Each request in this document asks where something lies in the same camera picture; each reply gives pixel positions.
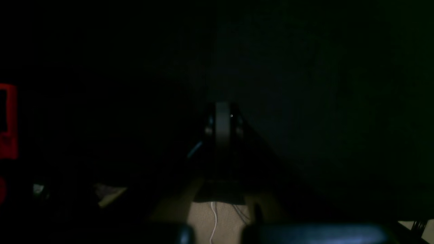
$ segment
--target red object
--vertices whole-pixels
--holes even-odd
[[[0,205],[4,202],[6,198],[6,182],[3,177],[0,176]]]
[[[0,131],[0,159],[18,158],[18,119],[16,86],[0,83],[0,91],[6,91],[6,131]]]

